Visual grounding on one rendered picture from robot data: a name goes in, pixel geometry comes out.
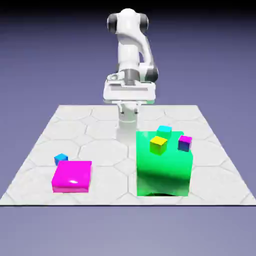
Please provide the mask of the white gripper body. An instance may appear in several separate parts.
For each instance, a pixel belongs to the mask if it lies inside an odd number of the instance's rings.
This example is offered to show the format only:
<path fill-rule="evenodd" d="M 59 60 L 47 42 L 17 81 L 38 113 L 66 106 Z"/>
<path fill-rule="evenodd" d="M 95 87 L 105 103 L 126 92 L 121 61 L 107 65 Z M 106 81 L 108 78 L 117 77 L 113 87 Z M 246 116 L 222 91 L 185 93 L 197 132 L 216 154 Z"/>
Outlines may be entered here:
<path fill-rule="evenodd" d="M 135 85 L 125 85 L 123 80 L 106 80 L 103 89 L 103 100 L 115 102 L 153 103 L 156 99 L 156 84 L 153 82 L 135 81 Z"/>

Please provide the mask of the small purple cube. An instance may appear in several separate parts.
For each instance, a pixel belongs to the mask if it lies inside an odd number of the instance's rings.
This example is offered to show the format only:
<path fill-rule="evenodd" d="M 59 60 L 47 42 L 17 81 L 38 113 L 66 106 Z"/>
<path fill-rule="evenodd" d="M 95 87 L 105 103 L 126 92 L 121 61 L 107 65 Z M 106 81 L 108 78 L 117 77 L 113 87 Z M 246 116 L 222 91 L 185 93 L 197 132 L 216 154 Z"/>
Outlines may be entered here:
<path fill-rule="evenodd" d="M 192 145 L 192 137 L 181 135 L 178 139 L 178 150 L 189 152 Z"/>

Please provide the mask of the large green box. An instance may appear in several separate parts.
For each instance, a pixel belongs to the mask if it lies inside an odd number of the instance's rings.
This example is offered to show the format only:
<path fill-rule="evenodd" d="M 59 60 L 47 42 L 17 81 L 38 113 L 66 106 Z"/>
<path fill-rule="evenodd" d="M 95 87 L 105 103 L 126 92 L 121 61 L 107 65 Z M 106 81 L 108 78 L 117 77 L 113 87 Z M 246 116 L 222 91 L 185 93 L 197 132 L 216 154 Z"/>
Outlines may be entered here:
<path fill-rule="evenodd" d="M 173 131 L 161 155 L 150 150 L 156 131 L 136 132 L 136 195 L 165 194 L 186 197 L 190 190 L 193 165 L 191 151 L 178 149 L 184 133 Z"/>

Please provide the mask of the small yellow cube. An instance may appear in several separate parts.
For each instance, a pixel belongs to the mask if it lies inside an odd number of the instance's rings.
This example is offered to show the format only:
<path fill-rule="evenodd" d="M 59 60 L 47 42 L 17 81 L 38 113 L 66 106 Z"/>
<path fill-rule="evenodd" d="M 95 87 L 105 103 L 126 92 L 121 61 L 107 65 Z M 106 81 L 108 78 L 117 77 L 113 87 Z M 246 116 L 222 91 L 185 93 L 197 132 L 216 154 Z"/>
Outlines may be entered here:
<path fill-rule="evenodd" d="M 155 136 L 150 140 L 150 152 L 156 155 L 162 155 L 167 148 L 168 139 L 160 136 Z"/>

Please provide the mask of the small cyan cube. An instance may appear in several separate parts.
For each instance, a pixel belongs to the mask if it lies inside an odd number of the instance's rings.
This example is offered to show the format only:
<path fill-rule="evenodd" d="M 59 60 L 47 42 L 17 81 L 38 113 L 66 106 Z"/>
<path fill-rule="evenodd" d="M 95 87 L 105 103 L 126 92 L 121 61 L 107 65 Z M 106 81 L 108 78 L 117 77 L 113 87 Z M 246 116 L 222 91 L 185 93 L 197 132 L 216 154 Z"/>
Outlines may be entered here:
<path fill-rule="evenodd" d="M 156 131 L 156 136 L 169 140 L 172 135 L 172 127 L 167 125 L 160 125 Z"/>

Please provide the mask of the large magenta box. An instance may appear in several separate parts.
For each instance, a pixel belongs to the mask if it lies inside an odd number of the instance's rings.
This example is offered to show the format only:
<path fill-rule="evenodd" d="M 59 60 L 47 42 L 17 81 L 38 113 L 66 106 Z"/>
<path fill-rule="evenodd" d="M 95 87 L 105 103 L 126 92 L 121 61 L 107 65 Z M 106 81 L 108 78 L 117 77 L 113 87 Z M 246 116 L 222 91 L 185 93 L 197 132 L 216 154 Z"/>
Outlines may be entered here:
<path fill-rule="evenodd" d="M 92 161 L 60 161 L 51 180 L 54 193 L 88 193 Z"/>

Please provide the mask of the small blue cube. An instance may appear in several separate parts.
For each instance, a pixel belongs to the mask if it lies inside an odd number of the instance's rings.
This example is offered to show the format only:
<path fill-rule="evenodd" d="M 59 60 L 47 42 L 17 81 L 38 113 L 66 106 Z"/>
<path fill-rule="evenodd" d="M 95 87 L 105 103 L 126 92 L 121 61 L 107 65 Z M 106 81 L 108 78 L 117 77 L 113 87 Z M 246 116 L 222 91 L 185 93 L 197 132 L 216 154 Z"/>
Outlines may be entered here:
<path fill-rule="evenodd" d="M 54 157 L 54 163 L 56 166 L 58 166 L 60 161 L 68 161 L 69 158 L 66 154 L 60 153 Z"/>

